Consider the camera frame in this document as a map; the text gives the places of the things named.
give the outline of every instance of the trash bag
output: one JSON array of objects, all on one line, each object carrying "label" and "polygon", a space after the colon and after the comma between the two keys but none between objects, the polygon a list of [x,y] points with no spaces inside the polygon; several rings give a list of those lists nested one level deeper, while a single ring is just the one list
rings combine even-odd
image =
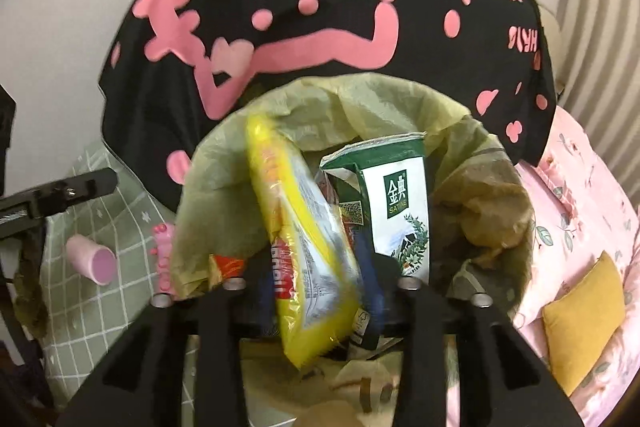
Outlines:
[{"label": "trash bag", "polygon": [[247,259],[268,244],[246,155],[252,112],[273,118],[312,172],[345,144],[424,132],[430,286],[459,298],[486,291],[506,313],[522,300],[533,209],[497,137],[436,90],[378,73],[300,78],[252,100],[200,143],[175,223],[171,275],[181,298],[208,289],[210,254]]}]

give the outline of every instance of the pink dog outline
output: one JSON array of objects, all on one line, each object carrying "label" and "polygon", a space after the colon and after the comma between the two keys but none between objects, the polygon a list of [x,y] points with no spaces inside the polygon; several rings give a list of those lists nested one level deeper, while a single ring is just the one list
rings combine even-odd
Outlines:
[{"label": "pink dog outline", "polygon": [[399,20],[392,5],[394,0],[379,1],[374,12],[371,40],[346,30],[324,28],[311,34],[269,42],[254,50],[244,73],[232,76],[221,86],[216,86],[212,74],[221,68],[212,64],[204,43],[193,34],[200,23],[199,14],[196,10],[187,10],[180,15],[176,13],[176,9],[185,6],[189,0],[137,0],[132,12],[137,18],[148,17],[156,34],[145,45],[146,58],[155,62],[173,53],[192,66],[206,115],[211,120],[221,120],[257,73],[301,70],[330,60],[361,70],[375,70],[388,64],[398,45]]}]

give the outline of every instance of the pink toy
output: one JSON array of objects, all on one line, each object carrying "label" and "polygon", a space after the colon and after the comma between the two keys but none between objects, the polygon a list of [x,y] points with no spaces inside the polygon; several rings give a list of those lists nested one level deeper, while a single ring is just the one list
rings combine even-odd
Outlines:
[{"label": "pink toy", "polygon": [[154,238],[156,247],[150,250],[150,253],[158,256],[156,262],[156,271],[158,272],[158,287],[156,292],[169,293],[175,296],[176,292],[171,285],[171,276],[169,275],[169,261],[171,260],[171,240],[174,237],[174,225],[170,223],[161,223],[154,227]]},{"label": "pink toy", "polygon": [[100,286],[113,280],[117,270],[116,256],[103,245],[98,245],[76,234],[66,242],[66,258],[74,269]]}]

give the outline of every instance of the white and green milk carton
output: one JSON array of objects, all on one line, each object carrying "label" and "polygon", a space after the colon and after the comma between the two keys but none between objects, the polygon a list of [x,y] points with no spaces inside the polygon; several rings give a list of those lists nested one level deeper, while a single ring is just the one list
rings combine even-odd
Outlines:
[{"label": "white and green milk carton", "polygon": [[376,253],[403,275],[429,279],[429,209],[424,135],[401,134],[347,145],[320,162],[353,238],[370,234]]}]

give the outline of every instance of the black cloth with pink pattern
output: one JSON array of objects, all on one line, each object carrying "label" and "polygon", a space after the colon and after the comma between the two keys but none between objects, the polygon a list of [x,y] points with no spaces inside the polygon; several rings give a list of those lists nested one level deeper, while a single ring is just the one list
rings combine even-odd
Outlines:
[{"label": "black cloth with pink pattern", "polygon": [[198,143],[301,76],[376,71],[468,107],[539,162],[556,97],[534,0],[135,0],[104,65],[104,140],[168,208]]}]

